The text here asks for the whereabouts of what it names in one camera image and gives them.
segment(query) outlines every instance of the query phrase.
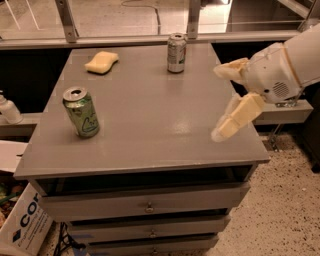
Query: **sponge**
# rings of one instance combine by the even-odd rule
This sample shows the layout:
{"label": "sponge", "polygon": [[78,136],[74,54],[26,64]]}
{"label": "sponge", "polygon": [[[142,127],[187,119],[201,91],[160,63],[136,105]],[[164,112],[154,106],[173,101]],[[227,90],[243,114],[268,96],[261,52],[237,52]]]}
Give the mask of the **sponge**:
{"label": "sponge", "polygon": [[85,68],[89,72],[104,74],[108,72],[113,63],[119,60],[117,53],[101,51],[97,53],[93,59],[84,64]]}

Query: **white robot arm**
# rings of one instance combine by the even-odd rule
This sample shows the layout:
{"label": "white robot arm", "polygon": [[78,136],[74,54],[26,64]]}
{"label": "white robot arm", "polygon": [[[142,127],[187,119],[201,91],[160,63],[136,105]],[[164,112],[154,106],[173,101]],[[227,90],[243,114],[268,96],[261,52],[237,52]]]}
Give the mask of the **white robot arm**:
{"label": "white robot arm", "polygon": [[232,137],[258,117],[265,102],[277,103],[299,95],[320,81],[320,24],[284,43],[275,43],[247,58],[222,64],[214,73],[242,84],[244,97],[235,94],[211,137],[216,142]]}

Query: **drawer handle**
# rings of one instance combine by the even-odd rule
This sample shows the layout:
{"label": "drawer handle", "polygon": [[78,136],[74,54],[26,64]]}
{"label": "drawer handle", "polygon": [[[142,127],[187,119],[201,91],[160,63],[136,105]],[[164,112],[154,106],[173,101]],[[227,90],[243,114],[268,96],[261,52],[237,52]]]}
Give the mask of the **drawer handle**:
{"label": "drawer handle", "polygon": [[152,207],[151,203],[149,202],[147,205],[147,208],[144,209],[145,213],[153,213],[154,212],[154,208]]}
{"label": "drawer handle", "polygon": [[150,234],[150,236],[149,236],[151,239],[155,239],[155,238],[157,238],[157,235],[156,235],[156,233],[155,233],[155,231],[154,230],[151,230],[151,234]]}
{"label": "drawer handle", "polygon": [[153,248],[153,252],[151,253],[152,256],[156,256],[158,254],[157,249]]}

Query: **soda can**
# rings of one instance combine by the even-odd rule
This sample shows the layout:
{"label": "soda can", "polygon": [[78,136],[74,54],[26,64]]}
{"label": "soda can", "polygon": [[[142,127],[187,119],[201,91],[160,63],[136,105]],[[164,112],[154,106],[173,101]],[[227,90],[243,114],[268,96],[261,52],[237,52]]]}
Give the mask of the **soda can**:
{"label": "soda can", "polygon": [[63,93],[63,105],[80,137],[92,137],[99,131],[99,122],[92,98],[84,87],[71,87]]}
{"label": "soda can", "polygon": [[174,33],[168,39],[168,70],[179,73],[184,70],[187,40],[184,34]]}

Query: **gray cabinet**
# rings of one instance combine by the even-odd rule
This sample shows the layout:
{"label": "gray cabinet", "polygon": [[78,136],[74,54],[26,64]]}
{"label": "gray cabinet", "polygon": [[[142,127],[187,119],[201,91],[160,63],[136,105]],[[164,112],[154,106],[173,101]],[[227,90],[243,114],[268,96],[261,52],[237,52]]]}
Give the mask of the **gray cabinet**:
{"label": "gray cabinet", "polygon": [[[99,51],[120,60],[102,76],[84,64]],[[208,249],[269,160],[250,124],[215,143],[210,132],[234,93],[212,69],[211,44],[189,44],[183,73],[166,70],[166,46],[73,50],[15,177],[28,179],[55,221],[90,255]],[[80,139],[62,106],[85,86],[101,124]]]}

